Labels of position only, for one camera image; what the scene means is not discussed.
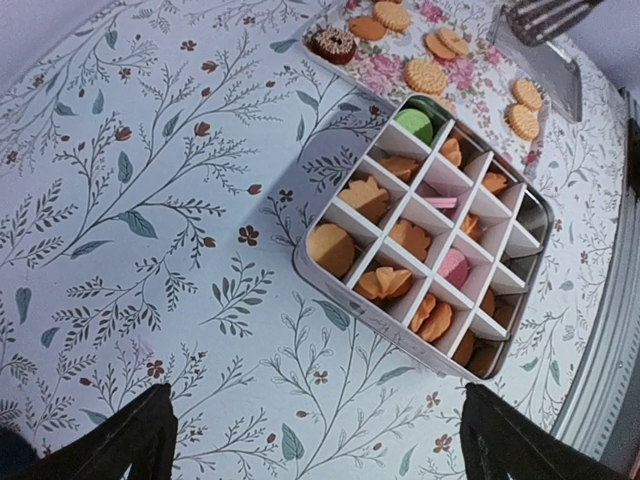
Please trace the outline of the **pink round cookie front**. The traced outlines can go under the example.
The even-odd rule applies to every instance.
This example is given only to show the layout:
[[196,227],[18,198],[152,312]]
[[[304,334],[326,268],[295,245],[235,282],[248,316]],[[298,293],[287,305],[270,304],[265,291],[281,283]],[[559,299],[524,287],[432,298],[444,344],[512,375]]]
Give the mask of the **pink round cookie front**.
[[424,197],[423,200],[436,209],[452,209],[457,205],[456,197]]

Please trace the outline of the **pink round cookie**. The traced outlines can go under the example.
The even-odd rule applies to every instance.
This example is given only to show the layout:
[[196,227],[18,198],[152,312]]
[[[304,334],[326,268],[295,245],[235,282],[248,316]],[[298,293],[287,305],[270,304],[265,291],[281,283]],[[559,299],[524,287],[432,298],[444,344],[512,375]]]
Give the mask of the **pink round cookie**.
[[438,269],[438,274],[457,289],[461,289],[469,275],[467,257],[458,249],[451,248]]
[[456,197],[424,197],[423,200],[436,209],[452,209],[457,205]]

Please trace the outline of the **orange swirl cookie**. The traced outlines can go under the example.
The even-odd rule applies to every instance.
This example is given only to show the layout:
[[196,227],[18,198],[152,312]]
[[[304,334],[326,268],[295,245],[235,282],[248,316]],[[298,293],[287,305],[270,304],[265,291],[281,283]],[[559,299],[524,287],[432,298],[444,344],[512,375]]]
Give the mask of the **orange swirl cookie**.
[[342,278],[354,264],[354,240],[337,224],[317,226],[309,235],[308,248],[312,259],[336,278]]

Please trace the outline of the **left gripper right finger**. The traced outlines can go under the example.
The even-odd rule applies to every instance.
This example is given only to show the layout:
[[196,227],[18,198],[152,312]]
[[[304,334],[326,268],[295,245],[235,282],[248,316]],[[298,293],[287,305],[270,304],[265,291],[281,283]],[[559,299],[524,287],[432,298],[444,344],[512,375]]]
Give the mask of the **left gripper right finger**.
[[468,479],[637,479],[562,443],[483,384],[467,383],[460,442]]

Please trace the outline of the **metal tin with white dividers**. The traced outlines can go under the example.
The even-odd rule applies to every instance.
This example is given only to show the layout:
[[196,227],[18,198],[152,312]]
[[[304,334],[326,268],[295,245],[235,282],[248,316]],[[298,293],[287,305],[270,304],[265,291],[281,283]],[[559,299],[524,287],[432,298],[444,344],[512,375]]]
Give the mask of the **metal tin with white dividers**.
[[[406,108],[430,117],[430,145],[394,120]],[[378,163],[391,156],[421,163],[409,183]],[[390,195],[377,224],[338,197],[349,181],[369,175]],[[424,197],[456,197],[457,205],[436,209]],[[479,135],[414,94],[311,223],[294,265],[309,284],[417,361],[444,375],[486,381],[500,372],[515,340],[553,219],[543,197]],[[354,264],[342,278],[309,253],[309,235],[324,223],[337,224],[355,243]],[[451,248],[469,263],[461,289],[438,274]]]

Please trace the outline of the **green round cookie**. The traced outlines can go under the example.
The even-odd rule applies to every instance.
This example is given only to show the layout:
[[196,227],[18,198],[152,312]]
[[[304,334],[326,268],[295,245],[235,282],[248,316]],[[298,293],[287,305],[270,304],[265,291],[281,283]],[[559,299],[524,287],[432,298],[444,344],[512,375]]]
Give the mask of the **green round cookie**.
[[434,128],[430,117],[423,111],[406,108],[400,110],[394,120],[423,143],[431,144],[434,138]]

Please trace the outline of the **metal serving tongs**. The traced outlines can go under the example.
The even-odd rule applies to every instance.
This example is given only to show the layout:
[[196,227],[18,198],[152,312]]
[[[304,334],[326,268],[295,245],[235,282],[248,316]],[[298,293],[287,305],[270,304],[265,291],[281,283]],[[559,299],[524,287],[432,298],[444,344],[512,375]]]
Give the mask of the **metal serving tongs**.
[[506,21],[525,46],[537,47],[569,31],[603,0],[516,1],[506,10]]

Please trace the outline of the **brown flower cookie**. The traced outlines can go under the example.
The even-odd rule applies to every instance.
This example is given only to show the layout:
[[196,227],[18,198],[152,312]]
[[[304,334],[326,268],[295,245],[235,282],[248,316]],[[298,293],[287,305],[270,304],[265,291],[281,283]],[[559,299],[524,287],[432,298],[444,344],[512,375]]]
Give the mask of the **brown flower cookie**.
[[417,160],[401,156],[383,158],[378,163],[404,183],[409,183],[421,166]]

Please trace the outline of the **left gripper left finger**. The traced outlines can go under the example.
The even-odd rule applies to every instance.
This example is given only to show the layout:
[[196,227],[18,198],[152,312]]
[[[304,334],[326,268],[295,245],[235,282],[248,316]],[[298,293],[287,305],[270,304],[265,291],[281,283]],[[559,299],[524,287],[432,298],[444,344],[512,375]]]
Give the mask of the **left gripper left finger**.
[[1,430],[3,479],[170,479],[178,421],[171,386],[155,384],[92,431],[43,458]]

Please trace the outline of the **orange flower cookie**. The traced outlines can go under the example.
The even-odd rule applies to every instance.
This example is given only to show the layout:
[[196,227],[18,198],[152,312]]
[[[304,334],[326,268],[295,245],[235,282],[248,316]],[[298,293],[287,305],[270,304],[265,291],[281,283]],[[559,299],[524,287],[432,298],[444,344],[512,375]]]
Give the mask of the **orange flower cookie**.
[[365,180],[349,181],[338,197],[374,224],[385,215],[390,201],[388,190],[381,187],[373,175]]

